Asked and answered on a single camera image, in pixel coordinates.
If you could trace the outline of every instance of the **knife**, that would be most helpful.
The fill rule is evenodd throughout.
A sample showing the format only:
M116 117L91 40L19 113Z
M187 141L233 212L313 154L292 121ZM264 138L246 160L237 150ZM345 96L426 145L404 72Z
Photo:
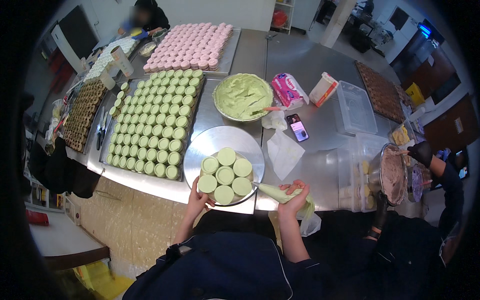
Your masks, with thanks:
M106 120L107 116L105 114L105 107L102 107L100 117L101 117L101 119L100 119L101 120L100 129L98 130L98 133L96 134L96 149L97 150L100 150L100 146L102 144L102 139L103 139L103 137L105 137L104 127L105 127L105 123L107 121Z

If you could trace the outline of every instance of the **pink package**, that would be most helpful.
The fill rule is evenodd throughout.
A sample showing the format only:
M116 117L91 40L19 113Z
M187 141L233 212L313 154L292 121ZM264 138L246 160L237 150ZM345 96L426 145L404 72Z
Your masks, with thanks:
M300 107L303 105L302 100L309 103L307 94L295 78L288 73L277 74L272 80L272 87L278 99L286 107Z

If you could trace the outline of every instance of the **phone screen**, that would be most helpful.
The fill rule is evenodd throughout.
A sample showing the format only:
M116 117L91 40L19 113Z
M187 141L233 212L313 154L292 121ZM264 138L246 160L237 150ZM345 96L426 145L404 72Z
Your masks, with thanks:
M287 116L287 123L292 128L293 133L297 137L297 141L301 142L309 138L307 130L303 126L303 123L297 114Z

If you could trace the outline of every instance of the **gloved hand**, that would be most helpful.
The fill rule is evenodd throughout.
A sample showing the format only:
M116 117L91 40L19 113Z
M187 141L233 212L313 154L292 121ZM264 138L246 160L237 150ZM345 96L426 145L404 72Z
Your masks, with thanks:
M132 36L133 39L138 40L148 36L148 32L142 29L142 33L137 36Z
M411 147L408 147L407 150L410 151L408 155L424 164L427 168L430 167L433 154L432 149L430 148L430 144L428 144L428 142L423 141L421 143L415 144Z
M133 26L130 24L129 20L125 20L120 24L120 27L125 30L125 32L130 32L130 30L133 28Z
M375 212L375 219L373 220L372 226L382 230L387 220L388 198L382 191L377 193L376 198L377 211Z

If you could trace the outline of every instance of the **blue glove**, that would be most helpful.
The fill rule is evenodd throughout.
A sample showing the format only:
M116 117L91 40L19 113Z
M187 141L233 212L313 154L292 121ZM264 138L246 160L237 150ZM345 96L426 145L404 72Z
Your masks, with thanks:
M130 30L132 29L132 25L130 25L130 21L129 20L126 20L126 21L123 21L122 24L120 24L120 27L125 30L125 32L130 32Z
M133 39L138 40L148 36L148 32L142 29L142 33L137 36L132 36Z

